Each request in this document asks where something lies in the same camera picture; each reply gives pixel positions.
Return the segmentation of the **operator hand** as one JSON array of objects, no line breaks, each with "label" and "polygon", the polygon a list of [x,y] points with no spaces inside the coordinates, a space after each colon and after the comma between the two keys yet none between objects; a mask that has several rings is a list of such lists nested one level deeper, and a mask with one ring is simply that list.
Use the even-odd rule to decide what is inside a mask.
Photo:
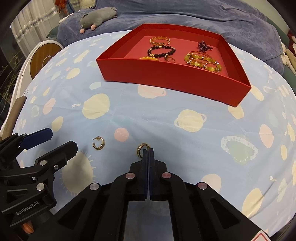
[{"label": "operator hand", "polygon": [[22,229],[28,235],[34,232],[33,225],[31,221],[22,224]]}]

